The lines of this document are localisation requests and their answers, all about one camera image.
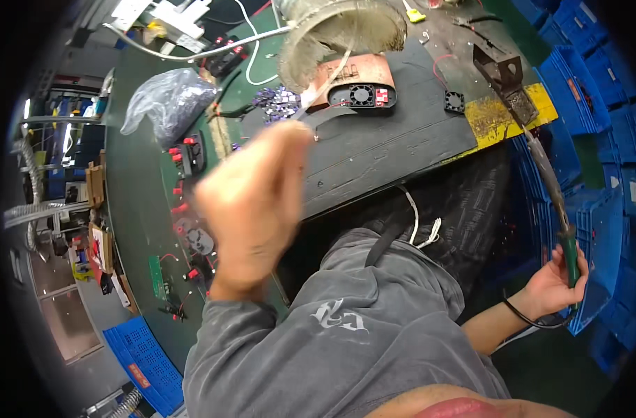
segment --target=black strap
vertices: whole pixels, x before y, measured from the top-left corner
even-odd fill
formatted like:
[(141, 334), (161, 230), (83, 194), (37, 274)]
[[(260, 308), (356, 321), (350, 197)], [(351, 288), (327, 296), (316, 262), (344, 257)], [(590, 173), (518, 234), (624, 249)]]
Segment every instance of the black strap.
[(411, 208), (407, 207), (406, 210), (393, 213), (388, 220), (385, 221), (385, 230), (378, 241), (376, 241), (369, 250), (367, 260), (364, 263), (365, 267), (375, 265), (385, 250), (390, 247), (392, 241), (397, 239), (397, 237), (404, 232), (406, 225), (408, 225), (410, 215)]

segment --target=metal bracket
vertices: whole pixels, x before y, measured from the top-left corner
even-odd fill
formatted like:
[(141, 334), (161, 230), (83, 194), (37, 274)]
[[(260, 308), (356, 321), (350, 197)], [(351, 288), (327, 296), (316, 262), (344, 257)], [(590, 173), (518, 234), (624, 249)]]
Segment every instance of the metal bracket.
[(523, 66), (519, 55), (496, 62), (474, 44), (474, 66), (490, 83), (517, 124), (526, 126), (539, 116), (523, 88)]

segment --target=cooling fan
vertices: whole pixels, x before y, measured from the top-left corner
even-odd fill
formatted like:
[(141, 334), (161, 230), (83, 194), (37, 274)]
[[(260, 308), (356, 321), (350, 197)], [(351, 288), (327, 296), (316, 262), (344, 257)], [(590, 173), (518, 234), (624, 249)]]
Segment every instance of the cooling fan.
[(350, 105), (352, 108), (374, 107), (373, 86), (371, 84), (350, 85)]

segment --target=green circuit board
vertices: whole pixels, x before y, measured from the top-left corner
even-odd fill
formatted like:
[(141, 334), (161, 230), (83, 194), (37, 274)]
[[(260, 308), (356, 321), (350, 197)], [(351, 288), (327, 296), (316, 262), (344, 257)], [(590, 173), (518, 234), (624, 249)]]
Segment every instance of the green circuit board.
[(167, 300), (167, 292), (164, 290), (164, 280), (162, 278), (162, 268), (160, 267), (160, 257), (154, 255), (148, 257), (148, 267), (151, 269), (151, 279), (153, 279), (153, 293), (160, 300)]

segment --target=yellow tape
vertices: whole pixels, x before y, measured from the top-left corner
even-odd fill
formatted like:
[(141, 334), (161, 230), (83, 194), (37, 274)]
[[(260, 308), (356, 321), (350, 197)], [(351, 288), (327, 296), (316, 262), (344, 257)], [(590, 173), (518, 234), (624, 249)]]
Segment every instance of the yellow tape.
[[(539, 110), (539, 116), (527, 125), (528, 129), (548, 124), (557, 119), (555, 106), (553, 106), (548, 92), (545, 91), (541, 83), (525, 86), (524, 89), (536, 109)], [(471, 125), (471, 130), (476, 137), (478, 145), (442, 161), (443, 164), (455, 161), (465, 155), (473, 154), (506, 138), (517, 137), (523, 133), (523, 130), (515, 123), (513, 117), (506, 109), (506, 106), (498, 98), (486, 97), (467, 103), (464, 107), (464, 116), (466, 116), (466, 120)]]

